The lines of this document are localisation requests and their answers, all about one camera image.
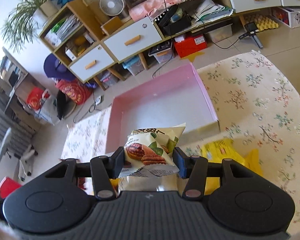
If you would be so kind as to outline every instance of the yellow star decoration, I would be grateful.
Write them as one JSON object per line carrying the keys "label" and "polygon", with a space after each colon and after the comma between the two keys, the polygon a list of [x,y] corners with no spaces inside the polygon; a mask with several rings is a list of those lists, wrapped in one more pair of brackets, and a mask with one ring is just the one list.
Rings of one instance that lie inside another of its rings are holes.
{"label": "yellow star decoration", "polygon": [[203,54],[204,54],[204,52],[198,51],[198,52],[192,53],[192,54],[190,54],[190,55],[188,55],[186,57],[183,57],[182,59],[186,59],[187,58],[187,59],[190,60],[191,63],[193,63],[195,57],[203,55]]}

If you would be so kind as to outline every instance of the floral rug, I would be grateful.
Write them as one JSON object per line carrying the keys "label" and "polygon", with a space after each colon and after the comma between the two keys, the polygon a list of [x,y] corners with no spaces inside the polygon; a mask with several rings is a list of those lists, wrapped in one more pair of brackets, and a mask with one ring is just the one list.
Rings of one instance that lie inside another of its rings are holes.
{"label": "floral rug", "polygon": [[[259,149],[264,177],[293,198],[290,234],[300,232],[300,96],[263,55],[252,51],[198,70],[213,102],[221,133],[181,147],[200,155],[209,141],[229,137],[242,156]],[[104,155],[110,108],[70,129],[62,159],[89,162]]]}

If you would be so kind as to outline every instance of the red box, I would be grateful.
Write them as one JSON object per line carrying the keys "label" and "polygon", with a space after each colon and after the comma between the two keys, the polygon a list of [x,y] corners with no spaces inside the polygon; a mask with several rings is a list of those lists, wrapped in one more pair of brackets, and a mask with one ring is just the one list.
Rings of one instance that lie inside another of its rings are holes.
{"label": "red box", "polygon": [[173,42],[176,51],[178,52],[180,58],[186,57],[192,53],[195,53],[199,50],[207,48],[207,42],[205,41],[202,34],[198,36],[188,36],[184,41]]}

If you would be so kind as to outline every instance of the green plant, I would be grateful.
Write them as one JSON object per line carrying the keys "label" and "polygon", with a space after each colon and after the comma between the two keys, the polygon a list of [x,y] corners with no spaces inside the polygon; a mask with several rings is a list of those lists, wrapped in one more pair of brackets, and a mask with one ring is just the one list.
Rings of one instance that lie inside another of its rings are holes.
{"label": "green plant", "polygon": [[10,49],[18,53],[25,42],[33,43],[38,29],[33,14],[47,0],[21,0],[14,8],[1,28],[1,35],[5,43],[10,43]]}

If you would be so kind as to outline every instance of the tiled floor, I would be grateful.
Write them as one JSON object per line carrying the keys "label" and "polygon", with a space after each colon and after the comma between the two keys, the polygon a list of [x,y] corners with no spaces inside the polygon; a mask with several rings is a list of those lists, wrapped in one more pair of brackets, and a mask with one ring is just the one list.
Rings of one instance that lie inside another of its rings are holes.
{"label": "tiled floor", "polygon": [[[238,30],[234,28],[234,35],[219,42],[218,45],[228,47],[235,42],[237,37],[242,33],[242,28],[238,28]],[[260,50],[261,53],[268,57],[268,59],[287,76],[300,94],[300,28],[290,29],[285,25],[280,25],[280,28],[262,32],[258,34],[258,37],[264,45],[264,48]],[[194,60],[194,65],[197,68],[204,67],[216,61],[240,53],[249,52],[252,49],[259,50],[250,38],[238,41],[229,49],[220,49],[216,45],[210,44],[207,49],[202,51],[204,55],[198,56]],[[183,65],[185,62],[186,60],[180,60],[179,57],[176,57],[161,68],[156,75],[170,71]],[[125,82],[119,82],[106,91],[96,89],[96,96],[103,95],[103,102],[98,108],[102,109],[109,106],[114,96],[150,80],[157,67],[157,64],[153,65],[148,71],[142,71],[136,77],[130,76]],[[93,97],[91,96],[83,105],[82,113],[86,112],[92,103]],[[68,132],[67,125],[73,123],[74,115],[75,113],[56,126],[43,127],[39,133],[36,134],[33,144],[39,152],[39,156],[35,158],[34,171],[31,178],[34,178],[59,162]]]}

